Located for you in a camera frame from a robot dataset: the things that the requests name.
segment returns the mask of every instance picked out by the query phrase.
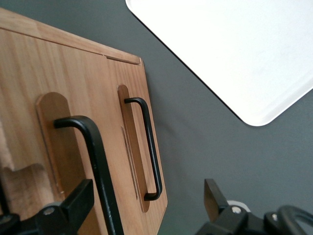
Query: white board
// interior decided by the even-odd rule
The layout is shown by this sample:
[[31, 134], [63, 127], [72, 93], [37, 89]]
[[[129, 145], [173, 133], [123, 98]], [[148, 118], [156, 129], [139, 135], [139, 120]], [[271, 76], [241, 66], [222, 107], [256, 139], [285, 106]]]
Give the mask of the white board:
[[241, 120], [271, 122], [313, 88], [312, 0], [126, 0]]

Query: screw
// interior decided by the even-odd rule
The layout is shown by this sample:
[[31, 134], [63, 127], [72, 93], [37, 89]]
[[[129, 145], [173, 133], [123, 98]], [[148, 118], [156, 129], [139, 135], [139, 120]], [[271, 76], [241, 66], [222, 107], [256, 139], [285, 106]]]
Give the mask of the screw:
[[11, 214], [9, 214], [9, 215], [4, 215], [4, 216], [0, 219], [0, 224], [5, 224], [5, 223], [9, 222], [12, 218], [13, 218], [13, 216], [12, 216]]
[[239, 207], [232, 207], [231, 210], [233, 211], [233, 213], [235, 214], [240, 214], [241, 213], [241, 209]]
[[54, 212], [54, 208], [53, 207], [49, 207], [49, 208], [44, 210], [44, 215], [50, 215], [53, 212]]
[[277, 218], [277, 215], [276, 215], [276, 214], [272, 214], [272, 218], [273, 218], [273, 220], [274, 220], [274, 221], [277, 221], [277, 220], [278, 220], [278, 218]]

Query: dark gray background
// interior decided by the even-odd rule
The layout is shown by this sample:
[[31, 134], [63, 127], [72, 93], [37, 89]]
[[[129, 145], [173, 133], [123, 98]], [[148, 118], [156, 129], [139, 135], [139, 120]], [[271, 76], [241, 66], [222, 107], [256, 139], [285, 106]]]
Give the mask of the dark gray background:
[[208, 220], [205, 178], [214, 178], [227, 199], [245, 202], [257, 216], [284, 204], [313, 212], [312, 92], [270, 124], [252, 127], [149, 32], [124, 0], [1, 0], [0, 6], [143, 58], [168, 194], [159, 235], [192, 235]]

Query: black metal handle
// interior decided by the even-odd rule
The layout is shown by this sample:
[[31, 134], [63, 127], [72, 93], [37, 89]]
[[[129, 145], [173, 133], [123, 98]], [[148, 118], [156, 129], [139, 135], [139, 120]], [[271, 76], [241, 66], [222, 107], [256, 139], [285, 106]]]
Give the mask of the black metal handle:
[[148, 147], [149, 147], [149, 153], [151, 158], [151, 164], [153, 169], [153, 175], [155, 178], [155, 184], [156, 184], [156, 193], [146, 193], [144, 196], [145, 201], [154, 201], [157, 200], [162, 193], [162, 181], [161, 181], [161, 175], [160, 175], [160, 169], [158, 166], [157, 161], [157, 151], [156, 151], [156, 145], [153, 138], [153, 132], [152, 132], [152, 126], [151, 126], [151, 120], [149, 115], [149, 108], [146, 103], [146, 101], [143, 98], [134, 97], [134, 98], [127, 98], [124, 100], [125, 103], [138, 103], [141, 107], [142, 111], [142, 117], [145, 125], [146, 130], [146, 136], [148, 141]]
[[278, 221], [285, 235], [307, 235], [297, 220], [313, 227], [313, 215], [293, 206], [283, 206], [278, 210]]
[[97, 185], [101, 207], [109, 235], [123, 235], [123, 227], [104, 151], [96, 124], [85, 116], [72, 116], [54, 121], [55, 128], [75, 127], [83, 134]]

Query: light wood surface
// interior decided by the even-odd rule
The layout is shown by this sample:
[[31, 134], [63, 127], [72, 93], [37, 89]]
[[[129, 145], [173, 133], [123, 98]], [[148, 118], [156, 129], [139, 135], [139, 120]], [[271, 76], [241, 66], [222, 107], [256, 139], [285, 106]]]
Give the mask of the light wood surface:
[[[53, 126], [54, 120], [71, 116], [68, 102], [61, 94], [50, 92], [39, 97], [36, 109], [48, 151], [48, 165], [52, 169], [50, 182], [56, 185], [54, 196], [63, 201], [86, 178], [74, 129], [55, 129]], [[94, 208], [78, 234], [100, 234]]]
[[119, 103], [125, 126], [125, 140], [129, 150], [129, 161], [132, 167], [132, 176], [137, 197], [143, 212], [147, 212], [150, 202], [144, 200], [144, 196], [148, 193], [145, 172], [142, 165], [141, 154], [138, 144], [138, 137], [134, 123], [132, 107], [130, 104], [125, 104], [124, 100], [129, 97], [128, 89], [125, 85], [118, 87]]
[[[64, 36], [64, 32], [58, 30], [59, 38], [64, 40], [62, 43], [45, 41], [44, 38], [55, 34], [56, 29], [49, 26], [41, 31], [41, 38], [28, 36], [23, 25], [31, 27], [35, 21], [7, 11], [5, 14], [10, 22], [18, 21], [0, 29], [0, 177], [11, 211], [20, 214], [29, 208], [30, 212], [24, 214], [27, 218], [45, 204], [59, 199], [54, 193], [56, 186], [47, 162], [49, 151], [35, 108], [40, 96], [57, 92], [67, 99], [72, 115], [87, 116], [98, 126], [125, 234], [156, 235], [167, 205], [164, 179], [162, 176], [160, 198], [150, 202], [148, 211], [144, 212], [134, 186], [128, 157], [130, 148], [125, 141], [126, 128], [118, 97], [118, 86], [124, 84], [130, 96], [142, 97], [151, 106], [142, 61], [122, 62], [125, 61], [123, 56], [128, 56], [122, 52], [120, 58], [116, 54], [114, 59], [92, 49], [90, 53], [86, 49], [89, 43], [77, 36], [73, 36], [73, 40], [82, 45], [86, 43], [86, 50], [65, 46], [72, 45], [72, 40], [67, 40], [71, 35], [65, 33]], [[141, 110], [138, 105], [131, 106], [147, 190], [153, 192], [155, 183]], [[75, 131], [75, 135], [85, 175], [93, 179], [85, 141], [79, 132]], [[106, 235], [96, 189], [94, 207], [101, 234]]]
[[0, 8], [0, 28], [66, 45], [68, 47], [105, 55], [113, 60], [132, 64], [140, 63], [140, 58], [135, 55], [78, 37], [19, 14], [14, 14], [3, 8]]

